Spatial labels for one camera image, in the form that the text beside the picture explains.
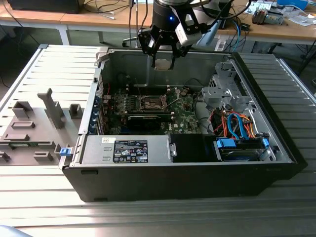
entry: warning label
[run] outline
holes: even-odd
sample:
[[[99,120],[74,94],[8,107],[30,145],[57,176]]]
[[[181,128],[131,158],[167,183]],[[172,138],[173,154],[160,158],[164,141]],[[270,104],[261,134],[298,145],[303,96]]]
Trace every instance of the warning label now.
[[[114,163],[148,163],[147,141],[115,141]]]

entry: sticker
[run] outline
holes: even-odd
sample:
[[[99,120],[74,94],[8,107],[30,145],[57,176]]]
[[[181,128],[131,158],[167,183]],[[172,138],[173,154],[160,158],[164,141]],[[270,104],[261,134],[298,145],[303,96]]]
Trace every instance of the sticker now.
[[[114,141],[114,163],[148,163],[147,141]]]
[[[10,144],[11,147],[28,147],[29,144]]]
[[[115,137],[103,137],[102,138],[102,143],[114,143],[115,142]]]

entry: green circuit board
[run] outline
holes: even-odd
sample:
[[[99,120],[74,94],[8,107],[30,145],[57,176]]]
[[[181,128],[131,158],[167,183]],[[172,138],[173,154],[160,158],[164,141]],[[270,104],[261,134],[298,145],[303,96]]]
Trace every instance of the green circuit board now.
[[[142,130],[142,135],[200,133],[199,124],[193,111],[193,95],[188,89],[173,89],[165,96],[165,98],[162,98],[162,96],[146,95],[143,96],[143,100],[159,100],[162,105],[155,104],[153,106],[150,103],[146,103],[143,107],[140,107],[140,96],[129,95],[122,89],[119,89],[114,94],[112,94],[111,100],[109,102],[111,106],[108,107],[108,111],[106,113],[108,115],[109,125],[106,134],[139,134],[139,132],[131,131],[128,128],[126,124],[126,117],[128,117],[128,115],[125,116],[125,114],[127,114],[126,110],[133,110],[134,112],[140,110],[145,114],[151,112],[151,116],[157,116],[160,118],[172,117],[170,121],[162,121],[160,123],[159,129],[149,131]]]

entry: motherboard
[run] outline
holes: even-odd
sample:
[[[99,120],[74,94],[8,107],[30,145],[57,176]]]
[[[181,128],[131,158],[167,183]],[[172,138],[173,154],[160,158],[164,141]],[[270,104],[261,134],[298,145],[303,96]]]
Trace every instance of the motherboard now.
[[[200,133],[189,88],[144,91],[119,88],[104,98],[106,134]]]

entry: blue tab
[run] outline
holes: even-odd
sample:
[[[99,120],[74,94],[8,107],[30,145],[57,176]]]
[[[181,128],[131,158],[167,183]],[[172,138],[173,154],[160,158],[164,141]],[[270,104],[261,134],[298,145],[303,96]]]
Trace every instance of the blue tab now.
[[[72,148],[71,148],[71,147],[62,148],[62,149],[60,149],[59,154],[60,154],[62,157],[70,157],[70,156],[73,155],[73,154],[71,154],[71,151],[72,151]]]
[[[218,140],[218,141],[217,141],[217,147],[218,147],[218,148],[222,148],[222,147],[223,147],[223,145],[222,145],[222,143],[221,143],[221,140]]]
[[[217,146],[218,148],[222,147],[236,147],[236,143],[233,139],[228,139],[228,138],[220,138],[217,141]]]
[[[262,144],[265,146],[265,148],[269,147],[269,141],[267,138],[262,139]]]

